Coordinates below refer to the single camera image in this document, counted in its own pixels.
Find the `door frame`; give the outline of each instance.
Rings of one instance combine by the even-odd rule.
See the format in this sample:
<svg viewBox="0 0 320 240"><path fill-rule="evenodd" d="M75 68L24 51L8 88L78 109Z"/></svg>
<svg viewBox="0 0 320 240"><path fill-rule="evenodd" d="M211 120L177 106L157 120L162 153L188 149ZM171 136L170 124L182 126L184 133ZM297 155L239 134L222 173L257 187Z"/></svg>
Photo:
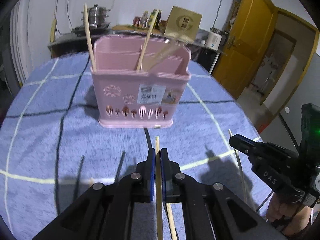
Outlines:
<svg viewBox="0 0 320 240"><path fill-rule="evenodd" d="M295 91L297 90L298 86L300 85L300 83L302 82L303 80L303 77L305 76L305 74L307 73L308 71L308 68L309 68L309 65L310 65L310 62L311 62L311 59L313 57L313 54L316 52L317 50L317 47L318 47L318 41L319 41L319 30L313 26L311 23L307 22L306 20L302 19L301 17L285 10L285 9L282 9L282 8L278 8L278 13L282 14L282 15L285 15L287 17L290 17L291 19L303 24L305 27L309 28L310 30L314 31L315 32L315 39L314 39L314 42L313 42L313 46L312 46L312 49L311 49L311 53L310 53L310 56L309 56L309 59L304 67L304 70L299 78L299 80L297 81L295 87L293 88L293 90L291 91L290 95L287 97L287 99L284 101L284 103L281 105L281 107L278 109L278 111L270 118L270 121L268 122L268 124L270 124L273 119L278 116L278 114L281 112L282 109L284 109L284 107L287 105L287 103L289 102L289 100L291 99L291 97L293 96L293 94L295 93Z"/></svg>
<svg viewBox="0 0 320 240"><path fill-rule="evenodd" d="M287 64L288 64L288 62L289 62L289 59L290 59L290 57L291 57L291 55L292 55L292 53L293 53L294 47L296 46L296 43L297 43L297 40L294 39L294 38L292 38L292 37L291 37L290 35L288 35L287 33L284 33L284 32L282 32L282 31L280 31L280 30L278 30L278 29L275 29L275 30L273 31L272 37L271 37L271 39L270 39L270 41L269 41L268 48L269 48L270 43L271 43L271 41L272 41L272 38L273 38L273 36L274 36L275 34L278 34L278 35L286 38L287 40L291 41L291 42L293 43L293 46L292 46L292 48L291 48L291 50L290 50L290 52L289 52L289 55L288 55L286 61L284 62L283 66L281 67L281 70L280 70L280 72L278 73L278 75L277 75L277 77L276 77L276 80L273 82L272 86L267 90L267 92L264 94L264 96L260 99L260 105L263 104L263 102L266 100L266 98L268 97L268 95L271 93L271 91L274 89L275 85L276 85L277 82L279 81L279 78L281 77L284 69L286 68L286 66L287 66ZM264 56L263 56L263 58L262 58L262 60L261 60L261 63L262 63L262 61L263 61L263 59L264 59L267 51L268 51L268 49L266 50L266 52L265 52L265 54L264 54Z"/></svg>

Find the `gold box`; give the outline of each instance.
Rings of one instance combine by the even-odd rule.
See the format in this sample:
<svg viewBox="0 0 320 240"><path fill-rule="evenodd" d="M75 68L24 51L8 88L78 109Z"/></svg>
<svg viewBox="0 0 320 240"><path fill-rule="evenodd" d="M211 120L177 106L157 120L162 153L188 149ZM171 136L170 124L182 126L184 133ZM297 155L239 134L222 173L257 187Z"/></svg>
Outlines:
<svg viewBox="0 0 320 240"><path fill-rule="evenodd" d="M196 38L201 18L202 14L173 6L164 36L192 42Z"/></svg>

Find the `metal screw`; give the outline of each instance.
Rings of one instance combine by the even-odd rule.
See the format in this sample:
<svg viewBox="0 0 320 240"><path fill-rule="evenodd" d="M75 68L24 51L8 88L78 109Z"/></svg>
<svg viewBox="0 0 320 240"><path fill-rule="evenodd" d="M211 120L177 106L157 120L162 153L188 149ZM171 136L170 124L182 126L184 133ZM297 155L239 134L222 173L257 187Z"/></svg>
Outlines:
<svg viewBox="0 0 320 240"><path fill-rule="evenodd" d="M181 180L182 180L182 179L184 179L186 176L185 176L183 173L179 172L179 173L176 174L175 177L176 177L176 179L181 179Z"/></svg>
<svg viewBox="0 0 320 240"><path fill-rule="evenodd" d="M141 177L140 173L134 172L131 174L132 179L139 179Z"/></svg>
<svg viewBox="0 0 320 240"><path fill-rule="evenodd" d="M223 185L221 183L215 183L215 184L213 184L213 188L215 190L222 191L223 190Z"/></svg>
<svg viewBox="0 0 320 240"><path fill-rule="evenodd" d="M94 190L102 189L102 187L103 187L103 184L102 184L101 182L97 182L97 183L95 183L95 184L92 185L92 188L93 188Z"/></svg>

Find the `bottle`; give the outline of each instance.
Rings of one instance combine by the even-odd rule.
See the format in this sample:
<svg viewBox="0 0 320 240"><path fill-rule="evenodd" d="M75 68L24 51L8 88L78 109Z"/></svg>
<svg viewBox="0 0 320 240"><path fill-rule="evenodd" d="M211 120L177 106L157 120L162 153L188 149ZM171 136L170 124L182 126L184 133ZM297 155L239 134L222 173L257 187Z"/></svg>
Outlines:
<svg viewBox="0 0 320 240"><path fill-rule="evenodd" d="M151 24L153 18L156 17L156 11L157 11L157 9L153 9L153 12L151 13L150 18L148 20L147 28L150 27L150 24Z"/></svg>
<svg viewBox="0 0 320 240"><path fill-rule="evenodd" d="M160 19L161 19L161 10L159 10L158 15L157 15L157 19L155 21L155 25L153 25L154 29L157 29L157 30L159 29Z"/></svg>
<svg viewBox="0 0 320 240"><path fill-rule="evenodd" d="M148 11L144 11L141 19L140 19L140 23L139 23L139 27L140 28L146 28L147 27L147 22L148 22L148 18L149 18L149 15L148 15Z"/></svg>

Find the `door panel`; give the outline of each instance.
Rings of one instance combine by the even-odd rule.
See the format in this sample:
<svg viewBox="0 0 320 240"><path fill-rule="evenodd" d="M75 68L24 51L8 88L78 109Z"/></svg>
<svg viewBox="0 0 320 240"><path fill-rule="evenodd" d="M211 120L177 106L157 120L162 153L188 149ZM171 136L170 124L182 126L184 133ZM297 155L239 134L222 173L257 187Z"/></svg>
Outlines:
<svg viewBox="0 0 320 240"><path fill-rule="evenodd" d="M270 0L242 0L214 78L237 99L251 82L276 24Z"/></svg>

